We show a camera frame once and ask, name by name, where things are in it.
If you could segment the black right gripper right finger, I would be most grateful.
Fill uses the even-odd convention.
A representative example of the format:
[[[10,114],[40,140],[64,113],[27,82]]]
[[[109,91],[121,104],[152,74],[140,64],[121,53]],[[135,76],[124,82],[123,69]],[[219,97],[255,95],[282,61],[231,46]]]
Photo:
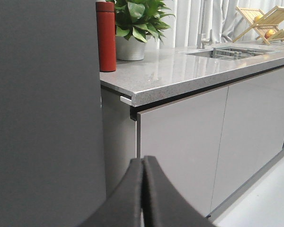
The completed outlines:
[[[156,157],[143,158],[142,210],[146,227],[213,227],[177,191]]]

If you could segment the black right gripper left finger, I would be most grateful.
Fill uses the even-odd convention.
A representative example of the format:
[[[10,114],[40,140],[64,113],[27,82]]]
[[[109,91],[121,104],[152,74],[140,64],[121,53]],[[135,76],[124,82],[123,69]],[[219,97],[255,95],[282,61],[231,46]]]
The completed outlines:
[[[139,227],[141,225],[141,193],[143,165],[131,159],[121,182],[81,227]]]

